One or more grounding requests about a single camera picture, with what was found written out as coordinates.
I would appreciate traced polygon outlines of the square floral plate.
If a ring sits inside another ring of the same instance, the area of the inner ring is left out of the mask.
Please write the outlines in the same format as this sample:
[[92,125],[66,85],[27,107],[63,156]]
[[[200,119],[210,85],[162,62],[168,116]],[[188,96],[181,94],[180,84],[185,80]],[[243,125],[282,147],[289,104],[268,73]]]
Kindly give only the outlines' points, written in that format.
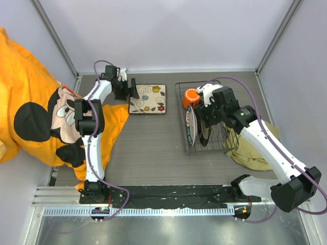
[[165,114],[167,109],[165,84],[138,84],[138,99],[129,101],[129,114]]

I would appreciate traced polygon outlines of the brown rimmed round plate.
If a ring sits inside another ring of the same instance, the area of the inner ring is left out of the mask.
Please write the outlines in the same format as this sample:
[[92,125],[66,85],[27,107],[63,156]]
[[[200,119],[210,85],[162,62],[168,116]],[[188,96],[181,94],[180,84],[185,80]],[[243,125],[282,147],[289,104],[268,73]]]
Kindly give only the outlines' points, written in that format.
[[203,147],[206,147],[209,138],[212,132],[212,127],[208,121],[207,116],[204,114],[204,112],[200,109],[196,109],[197,112],[197,130],[198,130],[198,136],[200,139],[200,143]]

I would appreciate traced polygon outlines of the green rimmed white plate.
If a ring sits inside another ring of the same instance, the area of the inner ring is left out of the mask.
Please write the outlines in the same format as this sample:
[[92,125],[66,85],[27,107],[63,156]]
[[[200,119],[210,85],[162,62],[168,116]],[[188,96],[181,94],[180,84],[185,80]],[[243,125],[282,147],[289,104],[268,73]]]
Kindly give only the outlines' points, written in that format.
[[197,119],[193,107],[188,105],[185,115],[185,131],[188,145],[192,147],[197,135]]

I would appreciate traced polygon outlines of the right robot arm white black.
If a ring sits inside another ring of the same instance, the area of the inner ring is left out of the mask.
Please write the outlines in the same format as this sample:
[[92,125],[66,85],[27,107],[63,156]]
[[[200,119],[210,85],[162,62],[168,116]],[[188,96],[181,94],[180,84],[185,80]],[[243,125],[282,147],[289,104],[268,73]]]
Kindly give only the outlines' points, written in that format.
[[275,180],[243,175],[231,188],[231,197],[238,202],[253,195],[272,199],[276,206],[291,212],[315,195],[321,172],[308,168],[297,160],[271,133],[256,112],[256,107],[239,105],[233,90],[222,85],[206,84],[198,87],[202,101],[195,112],[206,127],[225,123],[245,138],[262,155],[276,175]]

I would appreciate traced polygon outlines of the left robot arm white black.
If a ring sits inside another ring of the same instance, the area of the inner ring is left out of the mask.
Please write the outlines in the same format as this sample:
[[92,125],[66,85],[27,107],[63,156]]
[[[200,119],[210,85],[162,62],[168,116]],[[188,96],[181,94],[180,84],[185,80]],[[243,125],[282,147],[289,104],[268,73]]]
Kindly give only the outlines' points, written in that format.
[[77,99],[74,104],[75,127],[81,135],[86,156],[86,180],[84,187],[79,189],[80,204],[102,204],[109,199],[110,185],[105,182],[101,154],[102,133],[105,129],[102,103],[112,92],[116,100],[139,98],[134,78],[131,79],[131,86],[128,86],[127,81],[117,78],[102,78],[95,82],[88,95]]

